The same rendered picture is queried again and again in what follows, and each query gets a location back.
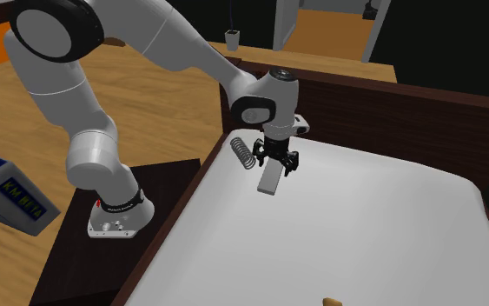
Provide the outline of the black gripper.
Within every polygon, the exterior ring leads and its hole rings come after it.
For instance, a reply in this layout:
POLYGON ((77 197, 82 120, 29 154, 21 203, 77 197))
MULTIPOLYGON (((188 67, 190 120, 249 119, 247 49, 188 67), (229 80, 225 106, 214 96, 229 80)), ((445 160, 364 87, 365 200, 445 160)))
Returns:
POLYGON ((299 152, 288 150, 289 139, 275 140, 264 136, 264 142, 261 139, 257 139, 254 142, 252 154, 256 158, 261 167, 264 164, 265 156, 271 157, 275 160, 282 160, 284 167, 284 176, 292 171, 297 170, 299 166, 299 152))

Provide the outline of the flat grey bar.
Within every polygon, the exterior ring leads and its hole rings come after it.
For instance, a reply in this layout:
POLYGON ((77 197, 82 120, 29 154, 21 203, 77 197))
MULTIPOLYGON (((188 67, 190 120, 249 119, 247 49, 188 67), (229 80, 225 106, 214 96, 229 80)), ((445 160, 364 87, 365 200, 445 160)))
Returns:
POLYGON ((257 190, 263 194, 273 196, 277 190, 282 171, 283 165, 279 161, 269 158, 261 175, 257 190))

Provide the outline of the dark wooden bed white mattress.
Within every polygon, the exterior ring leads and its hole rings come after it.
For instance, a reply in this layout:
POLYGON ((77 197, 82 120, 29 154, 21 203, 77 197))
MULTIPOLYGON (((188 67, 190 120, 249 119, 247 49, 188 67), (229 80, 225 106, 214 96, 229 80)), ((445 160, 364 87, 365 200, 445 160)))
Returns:
POLYGON ((296 70, 300 168, 223 133, 112 306, 489 306, 489 97, 296 70))

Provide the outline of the small white pot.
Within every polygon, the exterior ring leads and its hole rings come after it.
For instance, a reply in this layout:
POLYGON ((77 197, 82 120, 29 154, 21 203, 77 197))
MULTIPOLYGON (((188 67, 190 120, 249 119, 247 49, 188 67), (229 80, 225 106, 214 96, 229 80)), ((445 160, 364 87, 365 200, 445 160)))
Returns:
POLYGON ((233 0, 228 0, 229 29, 224 33, 228 51, 237 51, 240 43, 240 31, 235 29, 233 18, 233 0))

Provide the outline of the dark robot stand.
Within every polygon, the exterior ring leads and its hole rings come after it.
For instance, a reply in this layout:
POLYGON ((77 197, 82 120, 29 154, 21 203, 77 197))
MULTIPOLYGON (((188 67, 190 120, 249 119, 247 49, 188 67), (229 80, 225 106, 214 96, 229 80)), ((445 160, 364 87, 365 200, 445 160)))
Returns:
POLYGON ((30 306, 110 306, 200 167, 192 159, 132 169, 155 205, 151 222, 132 238, 89 237, 87 224, 98 195, 77 189, 30 306))

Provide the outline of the grey printed box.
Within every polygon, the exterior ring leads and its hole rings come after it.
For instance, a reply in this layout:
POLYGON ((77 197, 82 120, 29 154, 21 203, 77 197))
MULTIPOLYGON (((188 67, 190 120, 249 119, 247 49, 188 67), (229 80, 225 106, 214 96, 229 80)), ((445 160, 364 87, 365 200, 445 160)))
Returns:
POLYGON ((60 213, 13 162, 0 158, 0 223, 38 236, 60 213))

